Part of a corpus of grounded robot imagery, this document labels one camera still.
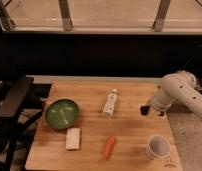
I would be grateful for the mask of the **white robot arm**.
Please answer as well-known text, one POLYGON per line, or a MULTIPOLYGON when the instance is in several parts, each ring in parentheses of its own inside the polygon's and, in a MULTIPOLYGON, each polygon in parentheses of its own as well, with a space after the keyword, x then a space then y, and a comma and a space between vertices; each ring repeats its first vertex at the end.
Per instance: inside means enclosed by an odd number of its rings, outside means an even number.
POLYGON ((196 86, 197 79, 190 72, 167 74, 161 79, 157 92, 140 107, 140 112, 143 116, 159 116, 179 101, 202 119, 202 94, 196 86))

